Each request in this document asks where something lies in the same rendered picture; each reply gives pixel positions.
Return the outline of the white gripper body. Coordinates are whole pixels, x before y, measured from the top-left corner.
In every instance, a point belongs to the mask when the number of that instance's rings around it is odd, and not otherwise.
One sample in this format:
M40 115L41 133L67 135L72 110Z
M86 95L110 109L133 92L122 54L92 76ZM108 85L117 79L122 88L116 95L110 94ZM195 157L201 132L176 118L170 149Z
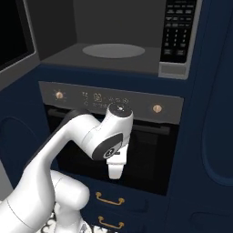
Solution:
M108 176L110 179L120 179L123 173L124 164L108 164Z

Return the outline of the oven door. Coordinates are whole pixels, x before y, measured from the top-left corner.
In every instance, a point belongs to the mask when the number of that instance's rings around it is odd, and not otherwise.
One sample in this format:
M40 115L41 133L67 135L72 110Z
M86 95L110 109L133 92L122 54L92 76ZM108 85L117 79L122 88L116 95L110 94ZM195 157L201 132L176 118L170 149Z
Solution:
M177 143L178 125L135 120L142 126L169 127L169 135L132 128L127 148L127 163L120 179L110 179L105 161L91 160L74 142L68 142L56 157L52 168L67 174L91 177L165 196Z

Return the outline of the navy cupboard door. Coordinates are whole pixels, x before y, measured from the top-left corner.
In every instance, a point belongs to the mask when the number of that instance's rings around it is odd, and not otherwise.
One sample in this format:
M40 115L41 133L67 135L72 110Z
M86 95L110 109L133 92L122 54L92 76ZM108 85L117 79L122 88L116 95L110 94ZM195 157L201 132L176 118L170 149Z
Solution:
M203 126L202 157L212 180L220 185L233 186L233 17Z

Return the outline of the grey microwave turntable plate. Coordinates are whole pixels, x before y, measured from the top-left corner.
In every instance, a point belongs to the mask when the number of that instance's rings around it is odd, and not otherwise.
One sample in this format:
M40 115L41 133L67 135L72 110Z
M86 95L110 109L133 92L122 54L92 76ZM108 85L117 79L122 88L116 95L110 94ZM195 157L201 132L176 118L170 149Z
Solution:
M145 53L145 49L128 44L99 44L86 46L83 52L93 57L119 59L141 56Z

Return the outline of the grey microwave oven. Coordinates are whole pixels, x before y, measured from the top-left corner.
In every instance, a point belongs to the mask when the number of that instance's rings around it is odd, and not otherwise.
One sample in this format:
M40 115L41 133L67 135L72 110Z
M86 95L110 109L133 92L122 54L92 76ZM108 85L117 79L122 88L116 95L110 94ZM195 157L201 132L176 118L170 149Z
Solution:
M202 0L26 0L39 59L77 66L188 78ZM99 58L83 48L128 44L141 56Z

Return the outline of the microwave door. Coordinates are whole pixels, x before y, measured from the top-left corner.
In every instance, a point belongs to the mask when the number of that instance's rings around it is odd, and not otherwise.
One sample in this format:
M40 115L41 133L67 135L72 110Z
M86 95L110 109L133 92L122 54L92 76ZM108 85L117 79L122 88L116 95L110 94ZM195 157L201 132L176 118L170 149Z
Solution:
M0 91L39 64L26 0L0 0Z

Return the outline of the navy drawer front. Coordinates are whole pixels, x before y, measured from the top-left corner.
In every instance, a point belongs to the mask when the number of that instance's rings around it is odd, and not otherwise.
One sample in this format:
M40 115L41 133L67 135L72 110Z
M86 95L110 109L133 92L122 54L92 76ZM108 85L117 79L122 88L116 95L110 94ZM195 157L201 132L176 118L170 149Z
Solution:
M130 212L114 212L106 209L84 208L83 219L100 233L164 233L164 221Z
M68 175L89 188L90 199L87 208L126 213L149 220L162 220L166 217L168 200L163 196L90 177Z

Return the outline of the black built-in oven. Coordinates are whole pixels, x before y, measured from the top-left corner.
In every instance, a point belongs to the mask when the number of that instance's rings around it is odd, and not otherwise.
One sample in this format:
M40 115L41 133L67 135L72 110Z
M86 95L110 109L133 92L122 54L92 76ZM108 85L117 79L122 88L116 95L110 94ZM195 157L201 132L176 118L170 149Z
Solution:
M122 176L108 177L106 162L92 162L70 142L57 157L61 170L165 196L184 99L64 83L39 83L49 128L55 130L70 109L83 107L103 120L111 103L130 106L134 123Z

